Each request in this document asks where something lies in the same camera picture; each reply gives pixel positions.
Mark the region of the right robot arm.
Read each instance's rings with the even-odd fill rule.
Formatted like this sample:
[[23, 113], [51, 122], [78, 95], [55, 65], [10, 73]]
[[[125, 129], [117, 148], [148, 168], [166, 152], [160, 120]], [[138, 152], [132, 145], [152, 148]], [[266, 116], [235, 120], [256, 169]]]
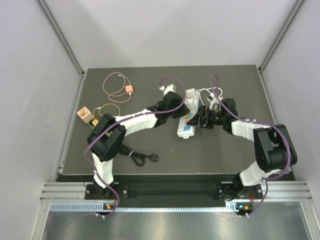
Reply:
[[222, 126], [230, 135], [242, 137], [254, 143], [255, 161], [232, 179], [233, 197], [245, 198], [262, 180], [279, 171], [287, 171], [295, 165], [298, 156], [285, 125], [260, 124], [255, 120], [238, 117], [236, 102], [226, 98], [217, 110], [200, 106], [188, 125], [212, 129]]

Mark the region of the pink charger plug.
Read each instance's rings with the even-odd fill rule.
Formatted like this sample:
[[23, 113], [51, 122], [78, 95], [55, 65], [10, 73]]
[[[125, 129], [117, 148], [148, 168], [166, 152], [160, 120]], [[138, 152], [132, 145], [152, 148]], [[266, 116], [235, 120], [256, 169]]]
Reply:
[[127, 95], [132, 95], [134, 93], [134, 89], [133, 89], [133, 86], [132, 85], [126, 85], [125, 86], [125, 93]]

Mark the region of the white power strip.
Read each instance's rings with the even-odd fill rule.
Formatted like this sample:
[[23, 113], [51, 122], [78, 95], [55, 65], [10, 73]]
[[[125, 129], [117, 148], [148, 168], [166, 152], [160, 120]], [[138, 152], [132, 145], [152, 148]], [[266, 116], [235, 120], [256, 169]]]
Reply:
[[179, 124], [178, 124], [178, 128], [177, 128], [177, 135], [183, 139], [188, 139], [189, 137], [193, 137], [195, 134], [196, 127], [188, 124], [188, 121], [190, 121], [196, 115], [198, 108], [199, 108], [199, 102], [200, 102], [199, 91], [198, 90], [196, 90], [196, 91], [198, 93], [198, 99], [195, 99], [195, 100], [197, 100], [196, 112], [189, 112], [187, 115], [185, 115], [179, 119]]

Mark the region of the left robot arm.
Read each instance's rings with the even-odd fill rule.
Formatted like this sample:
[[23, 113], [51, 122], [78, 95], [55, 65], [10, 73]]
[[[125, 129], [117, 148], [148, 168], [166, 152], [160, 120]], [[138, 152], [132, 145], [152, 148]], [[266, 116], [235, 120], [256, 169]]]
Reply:
[[83, 156], [88, 160], [91, 152], [93, 161], [93, 186], [102, 198], [118, 194], [111, 184], [113, 178], [113, 158], [120, 152], [126, 136], [138, 131], [154, 129], [164, 125], [168, 118], [178, 119], [187, 115], [190, 110], [185, 105], [186, 97], [175, 91], [169, 91], [157, 104], [140, 112], [126, 116], [113, 117], [105, 114], [87, 137], [88, 147]]

